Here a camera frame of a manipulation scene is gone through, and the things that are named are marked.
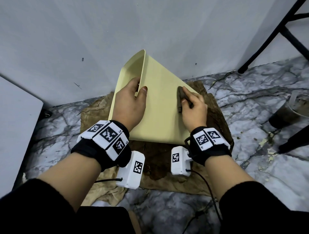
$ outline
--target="marble floor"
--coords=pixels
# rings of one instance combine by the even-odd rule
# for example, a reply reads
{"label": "marble floor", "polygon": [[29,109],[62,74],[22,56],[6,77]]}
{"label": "marble floor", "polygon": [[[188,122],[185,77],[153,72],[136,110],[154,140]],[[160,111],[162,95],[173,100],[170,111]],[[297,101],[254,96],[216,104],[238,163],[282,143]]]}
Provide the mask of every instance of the marble floor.
{"label": "marble floor", "polygon": [[[277,155],[277,147],[309,125],[309,119],[275,130],[267,122],[297,89],[309,93],[309,62],[303,57],[261,65],[244,74],[221,73],[201,80],[225,116],[235,146],[234,160],[265,185],[288,208],[309,211],[309,146]],[[27,178],[34,178],[66,157],[76,143],[80,112],[95,98],[52,107],[53,116],[40,121],[25,160]],[[94,203],[107,206],[102,201]],[[128,190],[119,206],[133,210],[143,233],[218,233],[219,220],[207,196],[157,190]]]}

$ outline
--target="hand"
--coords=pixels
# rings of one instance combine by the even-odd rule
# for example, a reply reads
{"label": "hand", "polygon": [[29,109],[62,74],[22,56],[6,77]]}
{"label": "hand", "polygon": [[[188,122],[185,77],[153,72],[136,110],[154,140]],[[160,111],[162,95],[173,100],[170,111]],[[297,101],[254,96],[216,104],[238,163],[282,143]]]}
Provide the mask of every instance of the hand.
{"label": "hand", "polygon": [[186,99],[181,100],[182,120],[184,125],[190,133],[197,127],[206,127],[207,105],[204,102],[204,97],[200,94],[191,93],[184,86],[182,89],[194,105],[194,107],[190,109],[188,101]]}
{"label": "hand", "polygon": [[133,78],[115,97],[112,120],[122,123],[129,132],[142,120],[146,108],[147,87],[142,87],[135,97],[140,80]]}

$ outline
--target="black metal frame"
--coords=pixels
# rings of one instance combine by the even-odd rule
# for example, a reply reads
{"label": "black metal frame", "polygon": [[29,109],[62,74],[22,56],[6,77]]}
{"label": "black metal frame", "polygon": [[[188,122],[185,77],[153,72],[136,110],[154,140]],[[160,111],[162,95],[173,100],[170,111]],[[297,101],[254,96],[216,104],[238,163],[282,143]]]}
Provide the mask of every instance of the black metal frame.
{"label": "black metal frame", "polygon": [[264,44],[257,50],[257,52],[251,56],[251,58],[245,62],[238,69],[238,73],[242,74],[247,69],[248,66],[259,56],[259,54],[271,43],[271,41],[277,36],[278,33],[281,33],[288,41],[307,59],[309,60],[309,50],[299,41],[296,37],[294,37],[291,32],[286,28],[286,24],[289,21],[294,21],[298,19],[308,18],[309,13],[304,14],[295,14],[298,9],[305,3],[306,0],[297,0],[297,2],[292,6],[289,12],[285,15],[282,21],[278,24],[275,30],[271,33],[271,35],[267,38]]}

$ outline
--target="yellow plastic panel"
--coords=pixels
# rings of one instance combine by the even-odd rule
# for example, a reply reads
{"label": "yellow plastic panel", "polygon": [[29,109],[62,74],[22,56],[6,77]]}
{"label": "yellow plastic panel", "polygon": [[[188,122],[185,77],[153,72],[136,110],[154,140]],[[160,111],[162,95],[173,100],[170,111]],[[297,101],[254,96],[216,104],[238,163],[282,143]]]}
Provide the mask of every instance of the yellow plastic panel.
{"label": "yellow plastic panel", "polygon": [[[121,69],[115,93],[132,78],[141,76],[139,89],[148,87],[146,110],[142,121],[130,132],[130,140],[184,144],[190,135],[182,116],[177,112],[177,87],[185,86],[195,92],[181,79],[141,50]],[[108,119],[112,118],[113,98]]]}

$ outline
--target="clear plastic cup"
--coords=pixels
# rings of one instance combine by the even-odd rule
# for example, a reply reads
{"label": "clear plastic cup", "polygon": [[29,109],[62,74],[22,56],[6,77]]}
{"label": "clear plastic cup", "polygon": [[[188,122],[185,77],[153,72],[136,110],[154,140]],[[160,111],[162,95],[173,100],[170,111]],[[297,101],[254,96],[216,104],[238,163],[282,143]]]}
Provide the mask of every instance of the clear plastic cup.
{"label": "clear plastic cup", "polygon": [[268,121],[275,128],[283,128],[306,118],[309,118],[309,95],[295,90]]}

